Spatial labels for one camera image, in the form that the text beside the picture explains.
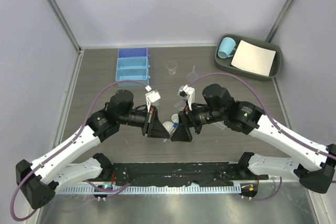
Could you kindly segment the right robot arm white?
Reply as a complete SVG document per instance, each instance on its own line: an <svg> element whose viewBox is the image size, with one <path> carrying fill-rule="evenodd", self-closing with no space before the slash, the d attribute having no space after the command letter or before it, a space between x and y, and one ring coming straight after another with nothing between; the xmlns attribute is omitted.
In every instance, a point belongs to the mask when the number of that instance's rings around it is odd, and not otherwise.
<svg viewBox="0 0 336 224"><path fill-rule="evenodd" d="M316 193L328 191L335 174L335 144L325 146L308 140L275 121L264 109L234 100L219 84L204 88L205 104L195 103L195 90L188 85L180 87L177 94L186 106L178 113L179 123L171 141L190 142L193 139L190 129L200 134L203 125L222 122L232 131L263 140L288 155L265 157L245 152L237 166L242 179L272 175L294 179Z"/></svg>

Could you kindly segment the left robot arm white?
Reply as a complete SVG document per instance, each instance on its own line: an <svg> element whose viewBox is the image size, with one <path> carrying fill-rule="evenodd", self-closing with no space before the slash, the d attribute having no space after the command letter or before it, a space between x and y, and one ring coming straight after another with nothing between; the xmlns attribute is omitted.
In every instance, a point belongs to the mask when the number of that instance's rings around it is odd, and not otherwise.
<svg viewBox="0 0 336 224"><path fill-rule="evenodd" d="M74 167L68 165L116 134L120 125L138 127L146 137L169 138L158 118L159 92L148 91L146 103L138 107L133 106L133 98L128 90L117 91L103 109L91 113L84 125L52 151L32 162L23 159L16 164L16 183L33 210L45 206L57 192L72 184L94 178L107 181L112 164L101 153Z"/></svg>

